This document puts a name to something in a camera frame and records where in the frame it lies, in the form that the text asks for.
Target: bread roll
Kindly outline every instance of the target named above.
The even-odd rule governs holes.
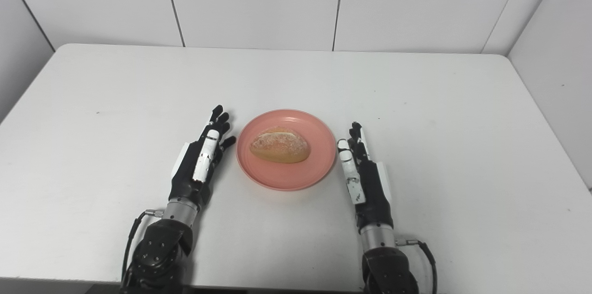
[[[276,126],[253,140],[250,151],[256,157],[274,163],[299,163],[310,155],[306,140],[296,131]]]

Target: robotic hand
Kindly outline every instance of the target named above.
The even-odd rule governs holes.
[[[437,292],[435,260],[427,245],[417,240],[396,241],[389,204],[390,191],[382,163],[368,155],[364,130],[351,124],[351,138],[338,140],[339,159],[347,190],[356,209],[358,233],[362,237],[362,277],[365,294],[418,294],[417,281],[399,245],[417,244],[432,265],[432,292]]]
[[[121,294],[179,294],[185,272],[185,259],[193,249],[192,225],[198,212],[210,200],[210,180],[224,150],[236,141],[222,136],[230,129],[229,115],[221,105],[212,111],[210,121],[197,141],[186,143],[172,172],[172,188],[165,211],[146,210],[129,233],[121,276]],[[146,228],[127,267],[127,256],[142,217],[158,216]]]

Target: white surface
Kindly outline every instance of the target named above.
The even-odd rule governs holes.
[[[510,52],[536,103],[592,187],[592,1],[543,0]]]
[[[0,0],[0,122],[53,52],[22,0]]]
[[[481,52],[507,0],[341,0],[335,50]]]
[[[181,45],[171,0],[26,0],[54,48],[64,43]]]
[[[212,75],[220,87],[196,94]],[[218,103],[233,134],[277,108],[308,111],[337,138],[362,122],[387,166],[395,230],[430,244],[442,293],[592,287],[590,194],[506,58],[101,45],[58,50],[0,125],[11,214],[0,276],[119,281],[132,220],[165,206],[179,149]],[[340,166],[274,191],[250,182],[234,151],[197,225],[191,283],[359,290]],[[428,292],[427,262],[404,252]]]
[[[175,0],[187,46],[331,50],[338,0]]]
[[[84,294],[91,288],[88,283],[0,279],[2,294]]]
[[[507,56],[541,0],[508,0],[483,54]]]

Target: pink plate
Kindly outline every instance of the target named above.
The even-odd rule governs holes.
[[[310,145],[310,155],[300,163],[265,161],[249,150],[251,142],[274,126],[290,128]],[[275,190],[294,191],[309,187],[323,178],[335,160],[335,139],[326,125],[309,113],[281,109],[268,111],[250,121],[239,136],[236,156],[240,167],[253,181]]]

